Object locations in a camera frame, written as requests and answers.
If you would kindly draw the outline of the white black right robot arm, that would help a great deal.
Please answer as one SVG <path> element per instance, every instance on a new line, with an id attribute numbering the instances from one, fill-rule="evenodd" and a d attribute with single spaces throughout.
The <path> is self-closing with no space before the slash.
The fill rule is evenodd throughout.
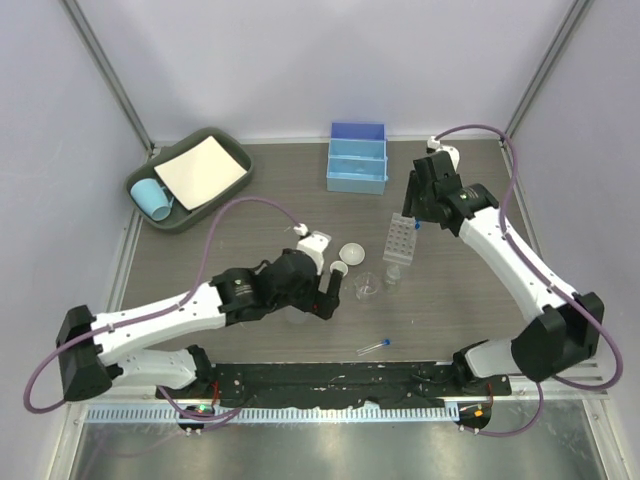
<path id="1" fill-rule="evenodd" d="M 452 147 L 429 148 L 409 174 L 403 215 L 437 223 L 469 246 L 507 288 L 527 325 L 513 339 L 484 340 L 453 356 L 451 380 L 472 395 L 489 377 L 520 373 L 541 382 L 593 357 L 604 317 L 595 293 L 559 279 L 506 220 L 481 184 L 464 186 Z"/>

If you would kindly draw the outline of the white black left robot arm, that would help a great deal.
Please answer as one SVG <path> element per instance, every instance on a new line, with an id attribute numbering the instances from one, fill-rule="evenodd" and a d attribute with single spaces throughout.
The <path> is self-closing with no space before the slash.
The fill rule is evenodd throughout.
<path id="1" fill-rule="evenodd" d="M 94 315 L 70 309 L 56 338 L 63 398 L 77 402 L 113 386 L 159 385 L 193 399 L 213 385 L 204 350 L 160 352 L 154 345 L 203 330 L 258 321 L 292 307 L 323 320 L 338 308 L 343 274 L 332 271 L 320 291 L 322 267 L 306 253 L 286 249 L 274 262 L 230 268 L 195 290 L 145 306 Z"/>

